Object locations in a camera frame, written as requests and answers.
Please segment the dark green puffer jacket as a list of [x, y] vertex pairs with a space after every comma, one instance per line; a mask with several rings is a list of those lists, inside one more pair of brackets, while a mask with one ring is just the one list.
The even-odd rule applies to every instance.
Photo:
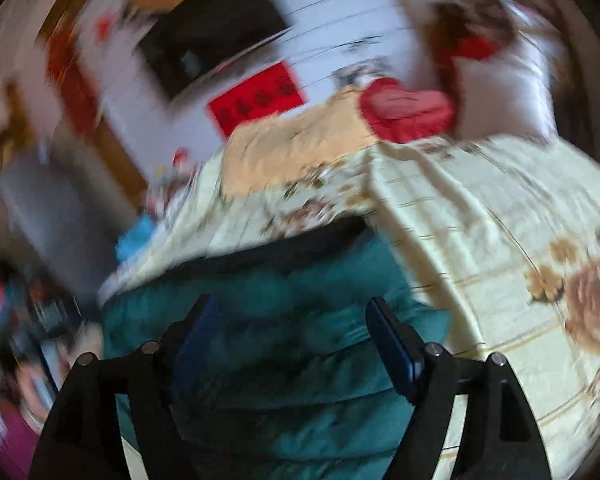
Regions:
[[413, 409], [393, 389], [365, 323], [379, 297], [425, 340], [451, 317], [417, 301], [388, 243], [363, 219], [197, 258], [112, 297], [106, 356], [181, 321], [201, 296], [219, 322], [174, 390], [174, 418], [204, 479], [378, 479]]

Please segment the floral plaid bed quilt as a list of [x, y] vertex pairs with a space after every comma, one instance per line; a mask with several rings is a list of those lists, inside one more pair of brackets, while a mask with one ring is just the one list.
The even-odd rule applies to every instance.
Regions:
[[100, 302], [197, 258], [350, 217], [389, 245], [414, 298], [448, 311], [453, 356], [501, 352], [538, 423], [550, 472], [600, 447], [600, 165], [566, 141], [514, 136], [380, 142], [300, 180], [228, 196], [219, 151], [166, 222], [102, 285]]

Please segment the pig plush toy red hat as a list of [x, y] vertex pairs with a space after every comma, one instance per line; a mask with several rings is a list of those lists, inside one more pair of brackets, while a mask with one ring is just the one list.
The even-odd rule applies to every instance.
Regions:
[[169, 167], [161, 167], [154, 182], [149, 185], [145, 194], [145, 212], [154, 220], [159, 221], [169, 208], [171, 200], [181, 188], [187, 188], [196, 173], [198, 165], [189, 156], [187, 148], [179, 148], [173, 155]]

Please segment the grey refrigerator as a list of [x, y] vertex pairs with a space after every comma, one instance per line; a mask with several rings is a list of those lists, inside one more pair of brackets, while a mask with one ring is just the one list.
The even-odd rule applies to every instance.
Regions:
[[23, 271], [44, 271], [82, 302], [94, 304], [117, 269], [118, 238], [133, 207], [94, 159], [19, 152], [0, 172], [0, 253]]

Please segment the magenta cloth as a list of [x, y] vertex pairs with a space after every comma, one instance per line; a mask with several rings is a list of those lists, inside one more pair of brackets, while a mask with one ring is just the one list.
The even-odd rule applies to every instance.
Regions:
[[6, 479], [28, 478], [38, 434], [9, 400], [0, 399], [6, 434], [0, 443], [0, 471]]

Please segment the beige ruffled pillow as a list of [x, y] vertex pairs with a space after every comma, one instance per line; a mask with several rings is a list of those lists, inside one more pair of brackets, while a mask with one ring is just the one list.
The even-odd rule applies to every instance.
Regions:
[[244, 122], [230, 135], [222, 159], [222, 189], [244, 196], [300, 180], [378, 142], [360, 113], [362, 90], [348, 87], [289, 117]]

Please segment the red heart cushion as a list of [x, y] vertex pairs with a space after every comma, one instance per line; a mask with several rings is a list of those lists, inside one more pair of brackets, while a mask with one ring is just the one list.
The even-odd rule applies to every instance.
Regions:
[[358, 109], [375, 136], [397, 144], [446, 133], [456, 116], [446, 93], [407, 89], [388, 77], [374, 80], [361, 93]]

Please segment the white pillow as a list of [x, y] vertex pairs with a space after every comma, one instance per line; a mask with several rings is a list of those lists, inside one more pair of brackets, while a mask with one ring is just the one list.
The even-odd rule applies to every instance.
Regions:
[[457, 139], [510, 134], [550, 144], [558, 137], [550, 66], [532, 41], [522, 37], [490, 58], [456, 58], [454, 65], [460, 95]]

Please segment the framed photo on headboard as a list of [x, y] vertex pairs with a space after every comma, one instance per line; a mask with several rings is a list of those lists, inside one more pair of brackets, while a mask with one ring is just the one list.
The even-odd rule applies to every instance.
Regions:
[[332, 72], [332, 80], [337, 89], [365, 88], [376, 79], [390, 76], [391, 66], [385, 56], [358, 61]]

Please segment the red banner with characters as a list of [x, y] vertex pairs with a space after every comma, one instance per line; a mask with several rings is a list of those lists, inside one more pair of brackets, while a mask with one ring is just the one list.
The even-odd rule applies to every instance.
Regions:
[[306, 104], [296, 77], [285, 62], [261, 70], [212, 99], [207, 107], [224, 139], [243, 122], [282, 114]]

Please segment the wall mounted television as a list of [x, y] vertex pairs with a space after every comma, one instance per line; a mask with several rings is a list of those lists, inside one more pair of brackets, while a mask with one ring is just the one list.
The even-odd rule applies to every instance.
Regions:
[[138, 48], [163, 94], [174, 100], [289, 29], [272, 0], [184, 0], [158, 18]]

